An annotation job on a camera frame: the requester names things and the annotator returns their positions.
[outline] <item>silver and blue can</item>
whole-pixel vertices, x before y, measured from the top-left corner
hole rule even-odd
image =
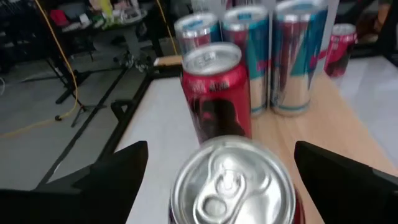
[[[305,112],[328,15],[326,0],[285,0],[272,25],[271,107],[284,116]]]
[[[201,45],[222,41],[218,18],[210,12],[182,17],[175,22],[174,30],[183,56]]]
[[[252,115],[267,108],[269,61],[269,14],[262,5],[239,6],[228,10],[222,21],[224,41],[242,50],[250,77]]]

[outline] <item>soda can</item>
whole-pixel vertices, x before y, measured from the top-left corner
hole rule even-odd
[[[201,45],[222,41],[218,19],[210,12],[184,16],[175,22],[174,29],[182,56]]]
[[[326,0],[285,0],[272,25],[271,107],[284,116],[305,112],[328,14]]]
[[[170,196],[173,224],[304,224],[283,163],[239,136],[204,142],[181,168]]]
[[[182,88],[199,141],[231,134],[251,138],[248,74],[239,47],[202,46],[185,56],[182,67]]]
[[[354,25],[336,24],[333,26],[325,63],[325,72],[330,77],[344,75],[356,40]]]
[[[252,115],[267,108],[269,16],[261,5],[228,10],[222,21],[224,41],[238,45],[249,72]]]

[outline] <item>can top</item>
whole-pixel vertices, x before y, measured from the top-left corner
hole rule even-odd
[[[216,75],[227,72],[241,61],[241,49],[227,42],[202,45],[183,58],[183,69],[192,75]]]
[[[223,28],[233,31],[255,28],[257,22],[268,16],[268,10],[262,5],[238,6],[226,11]]]
[[[352,24],[336,24],[333,26],[331,34],[333,35],[351,35],[355,34],[356,28]]]
[[[305,22],[327,7],[326,0],[285,0],[276,5],[275,11],[278,21]]]
[[[176,223],[292,223],[295,191],[270,150],[239,136],[203,143],[180,171],[170,206]]]
[[[183,38],[193,38],[209,34],[218,23],[217,16],[210,12],[198,12],[184,16],[174,23],[177,34]]]

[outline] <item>tripod stand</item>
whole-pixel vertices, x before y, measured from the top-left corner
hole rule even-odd
[[[68,89],[68,91],[70,91],[70,94],[72,95],[72,97],[74,97],[74,99],[77,100],[77,103],[79,104],[79,110],[75,116],[75,119],[73,119],[73,122],[71,125],[72,128],[74,128],[76,126],[80,115],[83,114],[84,112],[89,112],[89,111],[95,109],[96,107],[98,107],[99,109],[106,108],[105,105],[95,106],[95,105],[84,105],[83,103],[81,103],[81,101],[76,98],[76,95],[74,93],[75,85],[73,84],[73,79],[71,78],[72,75],[67,70],[67,68],[64,66],[64,64],[58,63],[57,64],[58,66],[54,67],[49,60],[47,60],[47,63],[51,67],[51,69],[54,71],[55,75],[63,83],[64,87],[66,87]],[[60,73],[65,74],[64,77],[65,77],[66,81],[63,79],[63,77],[60,75]],[[59,115],[56,115],[55,120],[61,121],[62,118]]]

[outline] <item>black metal frame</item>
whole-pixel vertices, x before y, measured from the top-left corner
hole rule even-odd
[[[102,161],[113,154],[152,81],[162,78],[179,77],[181,72],[181,65],[155,67],[146,75],[131,100],[116,100],[111,104],[112,111],[117,117],[119,123],[106,142],[105,147],[97,158],[97,161]],[[127,109],[123,111],[122,106],[127,106]]]

